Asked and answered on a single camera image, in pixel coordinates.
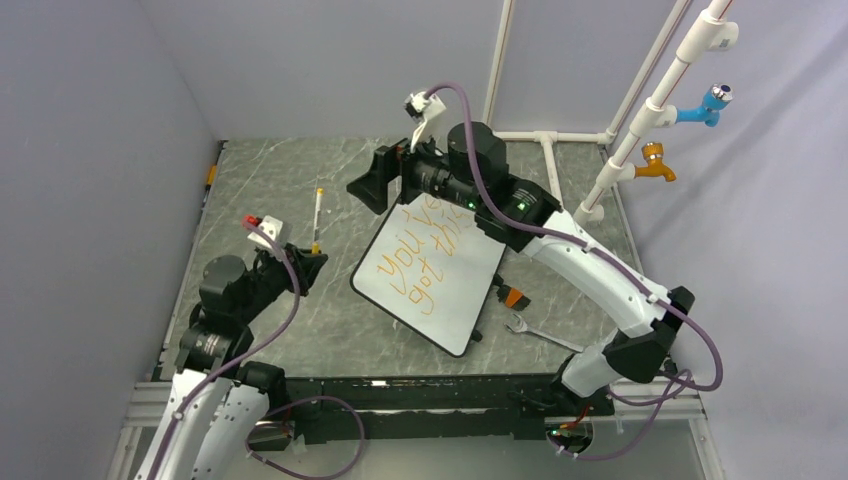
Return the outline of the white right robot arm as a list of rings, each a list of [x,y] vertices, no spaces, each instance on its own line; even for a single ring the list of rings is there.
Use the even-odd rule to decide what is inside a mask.
[[[346,190],[381,214],[389,206],[393,180],[400,182],[399,203],[427,194],[472,212],[486,237],[543,263],[614,321],[616,329],[607,339],[559,367],[550,391],[557,411],[574,415],[591,395],[617,380],[647,384],[660,373],[693,294],[641,278],[583,230],[545,188],[510,173],[506,143],[487,125],[456,125],[446,150],[434,141],[380,146],[365,173]]]

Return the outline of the white whiteboard black frame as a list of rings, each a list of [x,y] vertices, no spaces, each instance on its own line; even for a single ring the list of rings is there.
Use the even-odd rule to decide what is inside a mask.
[[[352,289],[448,355],[465,355],[505,246],[473,212],[422,194],[395,204],[361,257]]]

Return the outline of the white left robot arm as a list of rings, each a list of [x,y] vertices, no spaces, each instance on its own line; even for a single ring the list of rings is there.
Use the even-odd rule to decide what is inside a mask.
[[[292,244],[283,251],[290,269],[262,249],[251,265],[225,255],[204,267],[168,401],[135,478],[220,479],[255,424],[285,411],[284,370],[245,357],[249,325],[281,294],[308,294],[328,257]]]

